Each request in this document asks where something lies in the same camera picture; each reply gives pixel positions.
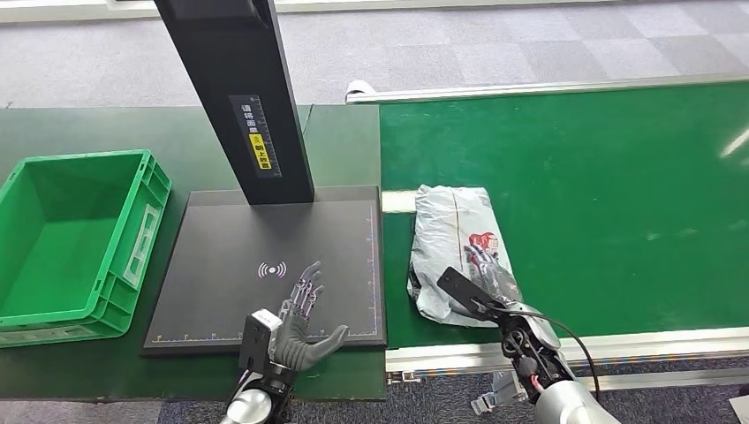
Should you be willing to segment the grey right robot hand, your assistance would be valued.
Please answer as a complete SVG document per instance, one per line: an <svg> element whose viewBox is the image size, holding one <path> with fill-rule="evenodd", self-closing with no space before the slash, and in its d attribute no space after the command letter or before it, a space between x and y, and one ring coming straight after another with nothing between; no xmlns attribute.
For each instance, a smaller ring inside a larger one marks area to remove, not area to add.
<svg viewBox="0 0 749 424"><path fill-rule="evenodd" d="M471 267L470 278L475 285L503 305L523 300L516 279L499 262L496 254L475 244L464 246L464 251Z"/></svg>

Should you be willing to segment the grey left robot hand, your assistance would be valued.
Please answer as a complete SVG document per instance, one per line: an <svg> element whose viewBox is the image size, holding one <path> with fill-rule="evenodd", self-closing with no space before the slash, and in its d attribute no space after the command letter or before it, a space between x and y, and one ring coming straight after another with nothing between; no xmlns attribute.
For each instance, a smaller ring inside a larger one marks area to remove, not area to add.
<svg viewBox="0 0 749 424"><path fill-rule="evenodd" d="M349 334L347 325L339 325L319 341L311 343L307 340L310 314L324 289L319 284L321 266L320 261L315 261L302 272L279 310L282 326L276 336L272 359L294 372L306 371L336 352Z"/></svg>

